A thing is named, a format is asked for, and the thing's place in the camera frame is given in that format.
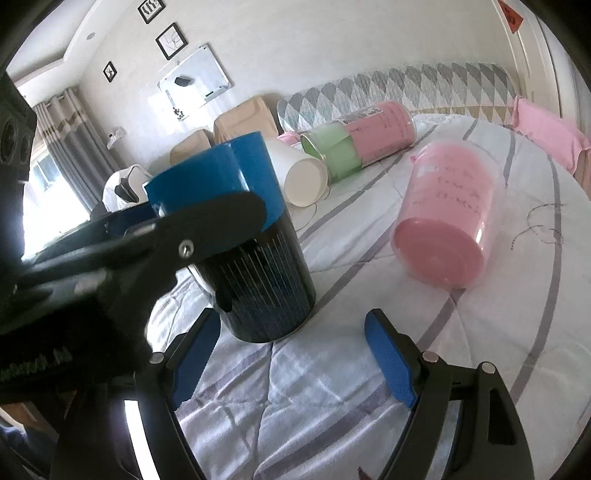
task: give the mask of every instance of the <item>window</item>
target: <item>window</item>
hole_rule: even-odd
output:
[[[45,146],[31,157],[23,207],[24,258],[32,257],[52,240],[89,220],[88,212]]]

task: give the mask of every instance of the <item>green container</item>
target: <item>green container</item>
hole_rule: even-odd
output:
[[[324,161],[331,183],[363,167],[353,139],[340,122],[331,122],[303,133],[301,145],[308,155]]]

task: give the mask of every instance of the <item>pink pillow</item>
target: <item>pink pillow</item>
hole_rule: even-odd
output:
[[[572,122],[557,117],[523,97],[516,97],[514,106],[511,120],[513,129],[525,135],[573,174],[579,156],[591,150],[591,143],[585,134]]]

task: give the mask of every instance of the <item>geometric pattern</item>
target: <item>geometric pattern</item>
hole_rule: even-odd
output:
[[[374,70],[343,77],[281,99],[285,131],[304,132],[385,100],[412,114],[457,113],[509,125],[515,86],[492,63],[436,63]]]

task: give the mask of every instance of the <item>gray curtain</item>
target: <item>gray curtain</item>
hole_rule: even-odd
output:
[[[62,100],[51,98],[49,107],[42,102],[33,110],[49,153],[82,205],[91,212],[102,201],[109,177],[125,166],[111,156],[73,89],[68,88]]]

